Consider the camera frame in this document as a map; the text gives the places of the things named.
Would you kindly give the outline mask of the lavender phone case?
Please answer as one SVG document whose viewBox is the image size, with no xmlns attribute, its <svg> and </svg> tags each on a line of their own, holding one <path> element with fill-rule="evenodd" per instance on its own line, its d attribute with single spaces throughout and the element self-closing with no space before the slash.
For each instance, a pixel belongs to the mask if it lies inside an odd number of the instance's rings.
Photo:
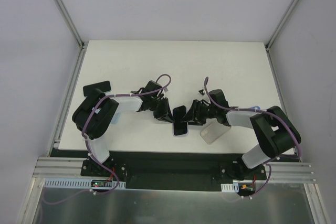
<svg viewBox="0 0 336 224">
<path fill-rule="evenodd" d="M 187 122 L 174 122 L 173 123 L 173 136 L 174 137 L 184 137 L 188 134 L 188 123 Z"/>
</svg>

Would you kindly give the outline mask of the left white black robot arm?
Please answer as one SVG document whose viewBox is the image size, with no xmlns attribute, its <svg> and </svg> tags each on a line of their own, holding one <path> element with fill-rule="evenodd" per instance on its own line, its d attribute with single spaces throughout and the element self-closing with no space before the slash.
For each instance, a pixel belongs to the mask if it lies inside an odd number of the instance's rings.
<svg viewBox="0 0 336 224">
<path fill-rule="evenodd" d="M 109 125 L 116 123 L 120 114 L 150 110 L 159 121 L 174 122 L 164 87 L 151 80 L 144 88 L 129 94 L 106 95 L 93 89 L 72 115 L 72 121 L 81 132 L 90 158 L 92 169 L 99 176 L 110 173 L 109 150 L 103 135 Z"/>
</svg>

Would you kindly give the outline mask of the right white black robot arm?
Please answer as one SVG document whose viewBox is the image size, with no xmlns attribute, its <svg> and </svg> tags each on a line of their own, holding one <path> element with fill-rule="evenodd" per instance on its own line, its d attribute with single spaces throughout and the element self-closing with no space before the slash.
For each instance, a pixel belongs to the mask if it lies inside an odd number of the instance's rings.
<svg viewBox="0 0 336 224">
<path fill-rule="evenodd" d="M 298 152 L 295 157 L 300 157 L 301 136 L 280 107 L 272 106 L 266 110 L 257 106 L 230 107 L 221 89 L 206 94 L 209 102 L 194 100 L 181 122 L 204 125 L 208 119 L 215 119 L 225 127 L 252 129 L 258 144 L 238 160 L 236 173 L 240 178 L 250 178 L 255 173 L 255 167 L 284 155 L 291 148 L 296 148 Z"/>
</svg>

